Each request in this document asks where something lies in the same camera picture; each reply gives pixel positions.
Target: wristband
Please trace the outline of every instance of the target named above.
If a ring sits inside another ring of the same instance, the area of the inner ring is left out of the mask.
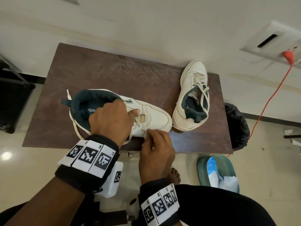
[[[140,191],[139,203],[148,226],[174,225],[180,220],[178,214],[180,205],[174,185],[170,184],[158,190],[158,187],[165,183],[165,179],[159,179],[141,186],[142,193]],[[144,200],[145,192],[143,190],[153,190],[153,194]]]
[[[59,161],[55,175],[85,194],[100,192],[119,157],[118,146],[111,146],[115,149],[93,140],[80,140]]]

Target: hand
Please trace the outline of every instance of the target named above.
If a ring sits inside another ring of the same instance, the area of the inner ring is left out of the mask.
[[[166,178],[175,160],[175,149],[169,134],[161,130],[148,130],[140,151],[139,174],[141,185]]]
[[[120,148],[129,137],[134,119],[139,113],[139,109],[127,112],[126,105],[119,99],[105,103],[89,117],[91,133],[109,138]]]

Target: black plastic bag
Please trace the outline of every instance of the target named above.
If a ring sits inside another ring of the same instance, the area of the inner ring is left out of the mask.
[[[225,103],[229,133],[233,151],[244,148],[250,136],[250,129],[246,119],[235,105]]]

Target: power cord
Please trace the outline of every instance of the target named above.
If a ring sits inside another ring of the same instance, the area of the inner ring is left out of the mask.
[[[272,100],[272,98],[273,98],[273,97],[275,96],[275,94],[278,92],[278,90],[279,90],[280,87],[282,86],[284,80],[286,79],[286,77],[288,76],[288,74],[290,73],[290,71],[291,71],[291,69],[292,69],[292,67],[293,67],[293,65],[294,65],[294,62],[295,62],[295,61],[294,61],[294,53],[293,53],[292,51],[284,51],[284,52],[282,53],[282,55],[283,55],[284,58],[288,61],[288,64],[290,64],[290,68],[288,69],[288,71],[287,71],[287,73],[285,74],[283,80],[281,81],[281,83],[280,83],[279,86],[277,87],[276,91],[273,93],[273,95],[269,98],[268,102],[265,104],[265,106],[264,106],[264,108],[263,108],[263,110],[262,110],[262,112],[261,112],[259,118],[257,119],[257,121],[256,121],[256,123],[255,123],[255,125],[254,125],[254,127],[253,127],[253,129],[252,129],[252,132],[251,132],[251,135],[250,135],[248,141],[250,140],[251,136],[253,135],[254,129],[255,129],[255,127],[257,126],[257,124],[258,124],[260,118],[262,117],[262,115],[263,115],[263,113],[264,113],[266,107],[268,106],[269,102]]]

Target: bare foot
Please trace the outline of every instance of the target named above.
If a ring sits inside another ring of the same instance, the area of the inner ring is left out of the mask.
[[[169,183],[173,183],[174,185],[178,185],[181,182],[180,174],[175,168],[170,169],[170,173],[167,176]]]

